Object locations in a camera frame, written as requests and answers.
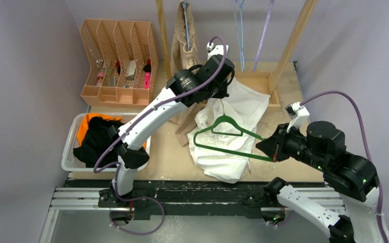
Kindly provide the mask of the green hanger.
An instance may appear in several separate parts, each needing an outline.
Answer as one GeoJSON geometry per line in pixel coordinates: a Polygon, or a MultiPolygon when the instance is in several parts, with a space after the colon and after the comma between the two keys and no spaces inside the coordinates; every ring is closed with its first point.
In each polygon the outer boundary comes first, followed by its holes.
{"type": "Polygon", "coordinates": [[[214,113],[214,123],[195,132],[193,144],[202,149],[271,162],[271,158],[267,156],[251,153],[254,141],[264,140],[255,132],[265,111],[266,108],[259,102],[233,107],[231,103],[221,99],[220,108],[214,113]]]}

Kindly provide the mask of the light blue hanger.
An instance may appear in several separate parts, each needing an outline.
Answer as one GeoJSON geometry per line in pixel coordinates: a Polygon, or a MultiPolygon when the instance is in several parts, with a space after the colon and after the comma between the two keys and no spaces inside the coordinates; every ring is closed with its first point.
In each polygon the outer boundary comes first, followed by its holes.
{"type": "Polygon", "coordinates": [[[239,55],[240,55],[240,63],[241,63],[241,72],[245,71],[245,56],[244,56],[244,23],[243,23],[243,7],[245,1],[234,0],[233,8],[234,8],[234,19],[236,26],[236,33],[239,45],[239,55]]]}

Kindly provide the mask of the white shorts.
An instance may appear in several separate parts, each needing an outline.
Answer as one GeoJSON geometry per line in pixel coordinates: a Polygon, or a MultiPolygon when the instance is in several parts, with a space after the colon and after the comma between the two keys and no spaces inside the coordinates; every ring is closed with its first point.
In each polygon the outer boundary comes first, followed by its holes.
{"type": "Polygon", "coordinates": [[[195,133],[212,126],[224,114],[233,118],[240,127],[255,133],[267,110],[270,96],[251,89],[237,79],[231,82],[227,92],[229,97],[208,100],[205,108],[196,114],[196,127],[187,134],[187,138],[194,164],[203,169],[205,175],[234,184],[240,180],[244,170],[251,167],[249,159],[205,149],[204,146],[251,153],[255,138],[247,134],[241,136],[240,131],[229,123],[220,123],[212,131],[199,135],[195,133]]]}

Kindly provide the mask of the lilac plastic hanger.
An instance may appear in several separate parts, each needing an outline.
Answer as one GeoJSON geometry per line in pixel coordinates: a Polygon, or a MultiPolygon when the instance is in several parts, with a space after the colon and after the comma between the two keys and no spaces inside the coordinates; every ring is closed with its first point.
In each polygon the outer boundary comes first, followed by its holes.
{"type": "Polygon", "coordinates": [[[272,14],[273,7],[274,7],[274,2],[275,2],[274,0],[270,0],[269,1],[268,11],[267,11],[267,15],[266,15],[266,19],[265,19],[265,23],[264,23],[264,27],[263,27],[261,39],[260,39],[260,42],[259,42],[259,46],[258,46],[258,49],[257,49],[257,53],[256,53],[256,56],[255,56],[255,60],[254,60],[254,63],[253,63],[252,72],[255,72],[255,70],[257,68],[257,65],[258,65],[258,62],[259,62],[259,59],[260,59],[260,55],[261,55],[261,52],[262,52],[262,47],[263,47],[263,44],[264,44],[264,41],[265,41],[265,37],[266,37],[267,30],[268,30],[271,14],[272,14]]]}

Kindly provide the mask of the black shorts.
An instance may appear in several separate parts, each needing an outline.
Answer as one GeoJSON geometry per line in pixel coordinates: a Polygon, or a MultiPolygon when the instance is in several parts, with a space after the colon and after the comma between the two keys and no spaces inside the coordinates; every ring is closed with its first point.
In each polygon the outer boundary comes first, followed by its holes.
{"type": "Polygon", "coordinates": [[[100,155],[113,142],[108,129],[119,128],[123,124],[121,117],[99,113],[85,115],[76,135],[79,147],[73,149],[73,155],[87,168],[93,168],[100,155]]]}

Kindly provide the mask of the orange shorts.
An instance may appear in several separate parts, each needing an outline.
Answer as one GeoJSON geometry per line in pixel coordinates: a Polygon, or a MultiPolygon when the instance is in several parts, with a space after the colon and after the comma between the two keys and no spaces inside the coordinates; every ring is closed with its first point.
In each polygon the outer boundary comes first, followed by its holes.
{"type": "Polygon", "coordinates": [[[113,142],[108,129],[111,127],[118,129],[124,124],[122,118],[104,114],[86,115],[77,133],[77,139],[80,142],[78,149],[85,153],[102,153],[113,142]]]}

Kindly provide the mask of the white plastic perforated basket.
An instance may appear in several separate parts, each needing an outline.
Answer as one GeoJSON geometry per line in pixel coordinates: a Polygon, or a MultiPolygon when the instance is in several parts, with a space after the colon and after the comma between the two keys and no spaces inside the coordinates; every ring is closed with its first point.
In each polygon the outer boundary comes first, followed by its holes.
{"type": "MultiPolygon", "coordinates": [[[[86,115],[97,115],[97,114],[104,114],[116,118],[122,118],[123,123],[130,122],[131,119],[133,119],[137,113],[136,112],[103,112],[103,113],[81,113],[78,114],[72,122],[72,125],[70,126],[68,136],[66,139],[66,143],[64,145],[64,149],[62,152],[62,160],[61,160],[61,167],[63,170],[68,172],[93,172],[93,168],[87,168],[86,164],[78,160],[73,155],[73,149],[78,148],[80,145],[79,140],[77,139],[77,133],[78,130],[82,124],[82,121],[86,115]]],[[[149,137],[145,143],[144,148],[148,154],[150,154],[150,144],[151,144],[151,137],[149,137]]]]}

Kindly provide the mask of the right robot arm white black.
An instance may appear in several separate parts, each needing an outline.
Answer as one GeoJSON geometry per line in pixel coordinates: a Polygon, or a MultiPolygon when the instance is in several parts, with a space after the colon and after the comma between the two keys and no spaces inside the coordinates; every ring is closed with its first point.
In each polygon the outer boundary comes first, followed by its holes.
{"type": "Polygon", "coordinates": [[[345,134],[334,124],[313,122],[305,135],[288,124],[280,124],[256,148],[274,162],[293,158],[322,172],[324,181],[341,197],[345,214],[301,195],[279,177],[265,186],[268,205],[292,209],[316,225],[329,242],[389,242],[389,231],[378,212],[380,181],[376,167],[369,159],[347,151],[345,134]]]}

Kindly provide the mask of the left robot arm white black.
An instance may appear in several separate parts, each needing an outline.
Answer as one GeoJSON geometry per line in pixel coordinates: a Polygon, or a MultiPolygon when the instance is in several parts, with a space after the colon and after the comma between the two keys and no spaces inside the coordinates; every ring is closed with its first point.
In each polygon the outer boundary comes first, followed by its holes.
{"type": "Polygon", "coordinates": [[[159,95],[131,121],[108,130],[113,142],[98,158],[116,152],[118,160],[115,178],[112,180],[111,201],[125,207],[131,200],[133,183],[138,169],[149,161],[143,148],[144,142],[172,117],[194,104],[209,98],[228,96],[227,87],[235,74],[235,65],[225,56],[216,54],[205,64],[194,65],[177,71],[159,95]]]}

